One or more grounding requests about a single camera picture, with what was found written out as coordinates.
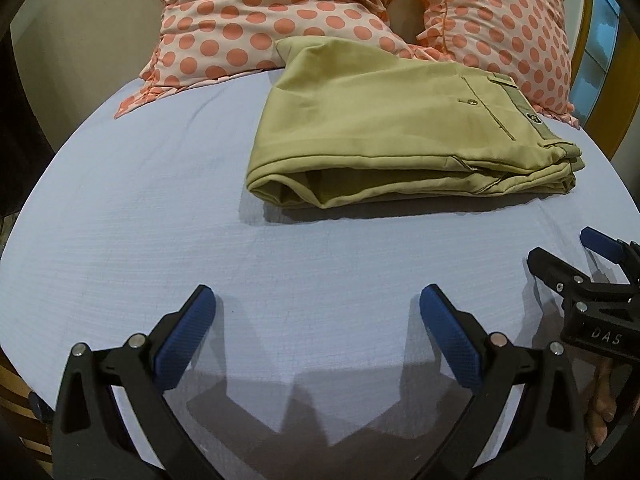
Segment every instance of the polka dot pillowcase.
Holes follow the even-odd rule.
[[[509,75],[536,111],[578,127],[563,0],[421,0],[418,41],[440,59]]]
[[[187,88],[283,67],[274,42],[287,36],[335,36],[413,57],[388,27],[390,0],[163,1],[161,39],[141,73],[145,83],[116,117]]]

